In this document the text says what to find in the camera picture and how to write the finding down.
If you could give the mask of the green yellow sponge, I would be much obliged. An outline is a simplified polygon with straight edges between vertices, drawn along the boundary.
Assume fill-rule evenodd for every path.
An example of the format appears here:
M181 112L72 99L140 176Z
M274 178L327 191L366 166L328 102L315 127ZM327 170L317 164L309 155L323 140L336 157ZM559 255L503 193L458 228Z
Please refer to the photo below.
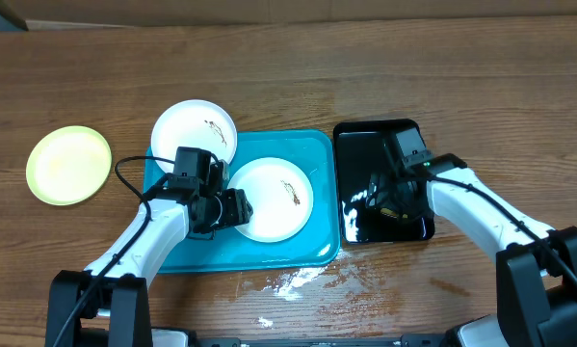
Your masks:
M407 217L406 214L401 214L385 207L380 210L380 213L384 216L393 217L397 219L405 219Z

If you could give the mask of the yellow green rimmed plate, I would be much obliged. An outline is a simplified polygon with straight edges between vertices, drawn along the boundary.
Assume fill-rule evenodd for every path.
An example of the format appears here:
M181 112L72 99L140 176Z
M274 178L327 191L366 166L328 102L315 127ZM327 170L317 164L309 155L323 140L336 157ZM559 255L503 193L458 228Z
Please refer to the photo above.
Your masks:
M72 205L93 196L112 168L106 139L87 126L52 131L31 151L26 180L32 194L47 204Z

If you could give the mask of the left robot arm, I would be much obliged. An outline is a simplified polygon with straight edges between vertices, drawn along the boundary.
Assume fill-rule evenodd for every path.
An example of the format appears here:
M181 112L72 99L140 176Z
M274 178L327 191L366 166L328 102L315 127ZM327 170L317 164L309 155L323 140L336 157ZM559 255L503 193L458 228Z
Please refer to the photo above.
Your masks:
M105 254L82 271L62 271L53 279L46 345L190 345L182 330L152 327L148 288L190 234L246 224L252 212L242 189L210 198L167 188L146 193L133 222Z

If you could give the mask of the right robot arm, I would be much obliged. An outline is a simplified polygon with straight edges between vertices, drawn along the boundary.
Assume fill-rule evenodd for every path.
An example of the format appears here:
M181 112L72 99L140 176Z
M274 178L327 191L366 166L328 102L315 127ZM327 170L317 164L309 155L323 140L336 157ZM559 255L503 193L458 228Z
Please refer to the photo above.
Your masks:
M495 313L448 331L446 346L577 346L577 227L555 229L487 188L454 154L427 150L373 173L366 207L399 222L442 217L494 263Z

